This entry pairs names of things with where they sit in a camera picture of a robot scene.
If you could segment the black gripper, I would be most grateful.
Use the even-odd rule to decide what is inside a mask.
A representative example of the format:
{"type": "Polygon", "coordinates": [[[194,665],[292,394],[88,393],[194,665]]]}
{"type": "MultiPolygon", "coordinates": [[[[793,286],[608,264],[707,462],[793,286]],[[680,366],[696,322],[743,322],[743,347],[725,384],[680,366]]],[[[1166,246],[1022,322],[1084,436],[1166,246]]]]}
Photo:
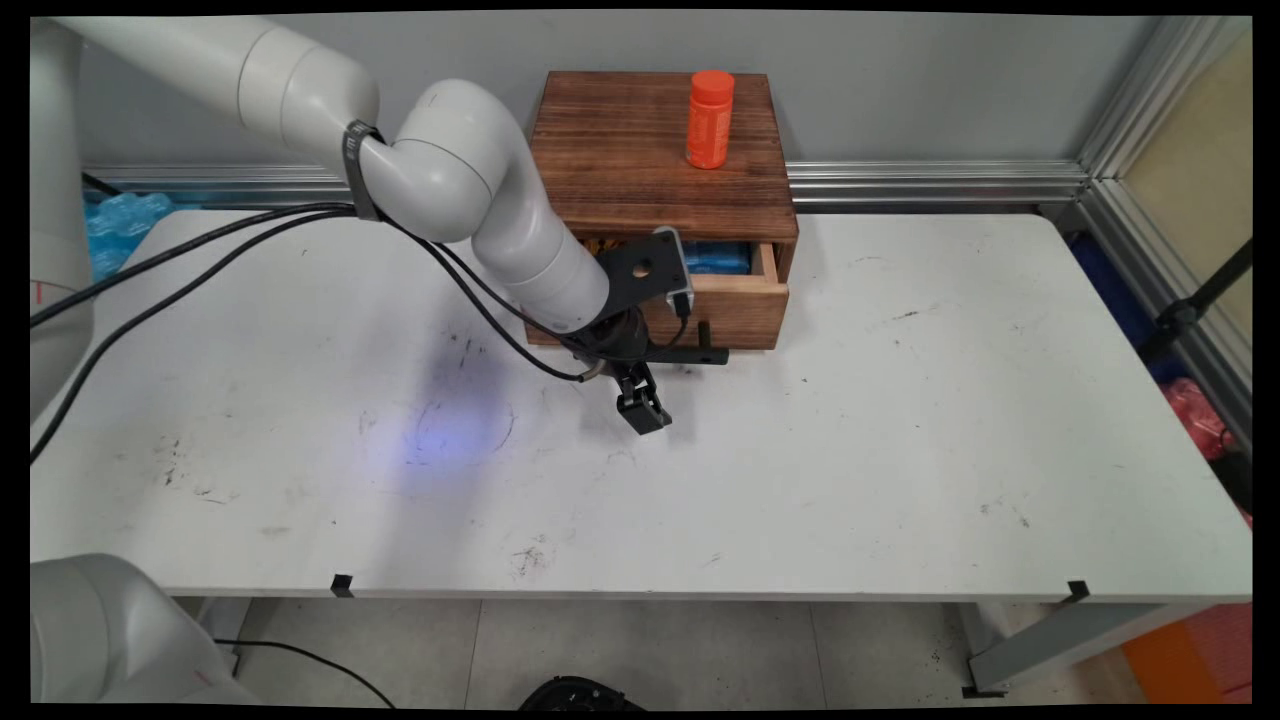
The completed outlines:
{"type": "Polygon", "coordinates": [[[648,364],[640,363],[653,343],[639,307],[627,307],[573,333],[572,346],[575,357],[612,364],[612,377],[620,387],[616,409],[637,434],[663,430],[672,423],[648,364]]]}

